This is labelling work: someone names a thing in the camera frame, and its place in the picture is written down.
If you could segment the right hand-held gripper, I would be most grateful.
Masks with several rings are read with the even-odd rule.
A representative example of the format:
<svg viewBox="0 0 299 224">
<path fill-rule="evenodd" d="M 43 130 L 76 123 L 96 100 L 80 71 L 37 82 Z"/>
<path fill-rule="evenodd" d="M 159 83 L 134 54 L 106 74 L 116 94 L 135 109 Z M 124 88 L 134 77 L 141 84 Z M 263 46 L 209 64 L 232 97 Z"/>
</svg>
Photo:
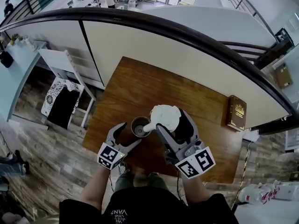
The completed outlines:
<svg viewBox="0 0 299 224">
<path fill-rule="evenodd" d="M 209 147 L 199 138 L 194 120 L 183 109 L 173 134 L 162 124 L 156 124 L 156 132 L 166 147 L 165 160 L 174 165 L 187 179 L 204 174 L 216 165 Z"/>
</svg>

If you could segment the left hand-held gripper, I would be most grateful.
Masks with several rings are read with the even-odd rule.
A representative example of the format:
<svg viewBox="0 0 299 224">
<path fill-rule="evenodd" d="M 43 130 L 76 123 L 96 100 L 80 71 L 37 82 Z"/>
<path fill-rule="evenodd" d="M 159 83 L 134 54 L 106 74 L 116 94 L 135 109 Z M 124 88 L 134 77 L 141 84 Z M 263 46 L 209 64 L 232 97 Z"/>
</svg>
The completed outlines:
<svg viewBox="0 0 299 224">
<path fill-rule="evenodd" d="M 117 143 L 118 137 L 126 126 L 127 122 L 124 122 L 111 128 L 107 134 L 106 141 L 102 143 L 97 154 L 97 162 L 109 170 L 113 170 L 121 163 L 128 153 L 142 141 L 142 139 L 138 139 L 128 146 Z"/>
</svg>

